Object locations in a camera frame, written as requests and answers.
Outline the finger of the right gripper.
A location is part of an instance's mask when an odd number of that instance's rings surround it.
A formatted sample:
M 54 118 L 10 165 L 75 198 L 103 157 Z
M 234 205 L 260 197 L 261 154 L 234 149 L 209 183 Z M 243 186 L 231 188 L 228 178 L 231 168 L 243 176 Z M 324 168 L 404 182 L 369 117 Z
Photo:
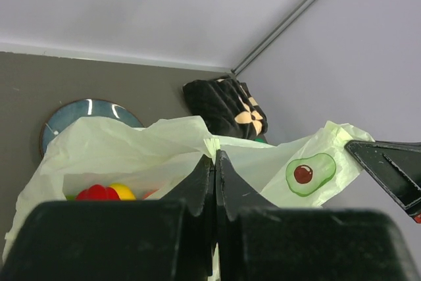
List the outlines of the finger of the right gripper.
M 420 218 L 420 143 L 351 140 L 345 150 L 410 218 Z

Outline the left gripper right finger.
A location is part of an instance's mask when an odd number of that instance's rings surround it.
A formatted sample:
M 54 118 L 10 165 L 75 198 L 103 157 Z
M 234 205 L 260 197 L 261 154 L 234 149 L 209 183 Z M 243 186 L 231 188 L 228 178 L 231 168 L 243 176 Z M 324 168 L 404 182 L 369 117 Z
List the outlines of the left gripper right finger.
M 218 151 L 217 243 L 222 280 L 419 280 L 397 225 L 362 209 L 281 209 Z

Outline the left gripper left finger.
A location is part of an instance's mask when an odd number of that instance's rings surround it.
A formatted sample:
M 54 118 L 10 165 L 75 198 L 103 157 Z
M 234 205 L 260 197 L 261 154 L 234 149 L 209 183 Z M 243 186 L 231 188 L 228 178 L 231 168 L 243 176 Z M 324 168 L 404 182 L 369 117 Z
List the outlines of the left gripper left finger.
M 26 218 L 2 280 L 206 280 L 212 274 L 214 165 L 158 200 L 52 201 Z

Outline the peach coloured fruit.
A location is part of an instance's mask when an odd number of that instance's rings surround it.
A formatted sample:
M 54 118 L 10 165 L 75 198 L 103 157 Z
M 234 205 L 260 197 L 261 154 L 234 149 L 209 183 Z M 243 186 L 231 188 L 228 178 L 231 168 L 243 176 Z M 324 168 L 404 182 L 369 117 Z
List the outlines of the peach coloured fruit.
M 142 197 L 141 199 L 142 199 L 142 200 L 145 200 L 145 199 L 147 199 L 149 196 L 153 195 L 155 192 L 157 192 L 157 190 L 151 190 L 151 191 L 148 191 L 147 193 L 145 193 L 145 194 L 143 195 L 143 197 Z

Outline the yellow mango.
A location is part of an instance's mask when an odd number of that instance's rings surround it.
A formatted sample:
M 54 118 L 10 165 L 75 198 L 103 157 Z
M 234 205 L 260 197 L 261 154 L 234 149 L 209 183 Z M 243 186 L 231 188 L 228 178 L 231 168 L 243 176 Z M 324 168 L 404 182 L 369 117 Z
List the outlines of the yellow mango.
M 136 200 L 136 197 L 131 191 L 131 189 L 128 186 L 125 186 L 124 184 L 114 183 L 111 184 L 109 187 L 117 193 L 120 200 Z

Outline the red bell pepper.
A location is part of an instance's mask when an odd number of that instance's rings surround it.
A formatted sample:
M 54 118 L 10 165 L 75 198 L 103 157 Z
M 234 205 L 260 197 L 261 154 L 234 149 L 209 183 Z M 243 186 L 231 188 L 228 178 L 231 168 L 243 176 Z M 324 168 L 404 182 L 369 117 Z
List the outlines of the red bell pepper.
M 81 191 L 75 200 L 94 200 L 94 201 L 108 201 L 108 200 L 120 200 L 116 190 L 111 187 L 104 187 L 99 184 L 93 185 L 88 189 Z

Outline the pale green plastic bag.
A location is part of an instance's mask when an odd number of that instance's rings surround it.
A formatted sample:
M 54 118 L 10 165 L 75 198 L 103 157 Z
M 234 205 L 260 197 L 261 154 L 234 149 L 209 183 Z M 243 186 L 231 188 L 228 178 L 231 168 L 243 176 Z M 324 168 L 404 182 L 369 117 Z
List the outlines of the pale green plastic bag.
M 109 118 L 81 118 L 48 145 L 19 194 L 12 228 L 5 237 L 4 263 L 24 221 L 38 205 L 68 201 L 67 195 L 114 183 L 128 186 L 136 197 L 119 201 L 158 200 L 184 180 L 201 157 L 208 157 L 214 165 L 214 253 L 212 274 L 206 280 L 222 280 L 215 197 L 218 151 L 226 152 L 236 172 L 274 206 L 323 209 L 361 173 L 345 150 L 351 140 L 371 141 L 372 137 L 351 124 L 327 122 L 310 136 L 273 146 L 214 136 L 199 117 L 160 120 L 148 128 L 131 128 Z M 142 200 L 151 190 L 157 192 Z

